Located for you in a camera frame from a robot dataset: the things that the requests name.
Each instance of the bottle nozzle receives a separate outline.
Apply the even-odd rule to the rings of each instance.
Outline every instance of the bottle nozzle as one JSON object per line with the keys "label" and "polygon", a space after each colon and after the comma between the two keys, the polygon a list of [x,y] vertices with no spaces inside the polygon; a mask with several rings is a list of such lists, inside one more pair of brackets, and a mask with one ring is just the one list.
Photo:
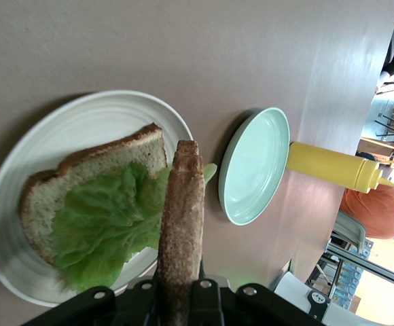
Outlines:
{"label": "bottle nozzle", "polygon": [[386,178],[379,177],[378,178],[378,183],[381,185],[390,185],[391,187],[394,187],[394,183],[390,180],[387,180]]}

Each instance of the gray chair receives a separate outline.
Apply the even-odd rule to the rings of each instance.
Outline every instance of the gray chair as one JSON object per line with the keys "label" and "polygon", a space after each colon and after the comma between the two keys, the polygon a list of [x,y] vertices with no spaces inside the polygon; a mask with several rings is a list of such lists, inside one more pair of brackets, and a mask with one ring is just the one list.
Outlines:
{"label": "gray chair", "polygon": [[333,236],[340,240],[355,245],[357,252],[362,252],[365,247],[366,229],[356,219],[342,211],[338,211],[333,228]]}

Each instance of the bread crust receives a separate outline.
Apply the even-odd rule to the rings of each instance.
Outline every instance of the bread crust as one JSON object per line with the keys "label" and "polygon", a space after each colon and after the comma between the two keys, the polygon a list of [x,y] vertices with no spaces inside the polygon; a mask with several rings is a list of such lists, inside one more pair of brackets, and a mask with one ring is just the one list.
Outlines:
{"label": "bread crust", "polygon": [[71,153],[61,161],[56,170],[39,171],[38,173],[31,175],[26,180],[20,193],[18,211],[20,214],[22,228],[30,245],[43,260],[45,260],[49,264],[53,263],[53,259],[50,254],[51,248],[45,248],[45,243],[43,242],[43,239],[40,239],[40,237],[44,237],[45,234],[34,234],[35,231],[33,230],[34,227],[32,226],[32,224],[36,219],[36,216],[33,216],[33,211],[35,210],[33,207],[35,207],[36,205],[33,199],[35,192],[38,191],[38,189],[42,185],[47,186],[53,183],[57,183],[57,181],[63,180],[64,178],[67,178],[72,173],[72,171],[80,164],[84,164],[92,159],[101,157],[103,154],[106,153],[113,153],[122,149],[137,147],[139,144],[148,141],[148,139],[162,140],[162,159],[163,167],[165,167],[166,154],[164,150],[164,141],[162,139],[162,129],[158,127],[155,123],[153,123],[144,126],[135,133],[118,139],[116,141]]}
{"label": "bread crust", "polygon": [[165,325],[187,325],[191,287],[200,272],[203,222],[202,157],[196,142],[180,141],[168,178],[158,253]]}

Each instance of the bread slice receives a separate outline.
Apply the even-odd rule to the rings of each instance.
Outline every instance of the bread slice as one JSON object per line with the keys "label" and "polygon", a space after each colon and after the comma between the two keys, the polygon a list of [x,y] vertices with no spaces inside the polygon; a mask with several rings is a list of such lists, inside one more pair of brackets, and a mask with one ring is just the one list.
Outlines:
{"label": "bread slice", "polygon": [[29,177],[20,195],[19,212],[24,233],[40,257],[53,263],[52,219],[64,206],[66,193],[99,175],[119,173],[132,161],[146,165],[152,175],[166,167],[161,128],[150,124],[123,139],[72,153],[56,170]]}
{"label": "bread slice", "polygon": [[187,325],[192,283],[198,280],[204,221],[202,157],[194,141],[179,141],[168,178],[158,252],[166,294],[163,325]]}

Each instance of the orange shirt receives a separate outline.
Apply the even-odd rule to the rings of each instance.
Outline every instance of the orange shirt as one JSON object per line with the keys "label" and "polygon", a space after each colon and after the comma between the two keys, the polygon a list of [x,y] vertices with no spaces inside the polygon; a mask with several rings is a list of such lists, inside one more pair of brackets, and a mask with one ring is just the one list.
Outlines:
{"label": "orange shirt", "polygon": [[340,210],[363,224],[367,237],[394,238],[394,187],[378,185],[368,194],[345,189]]}

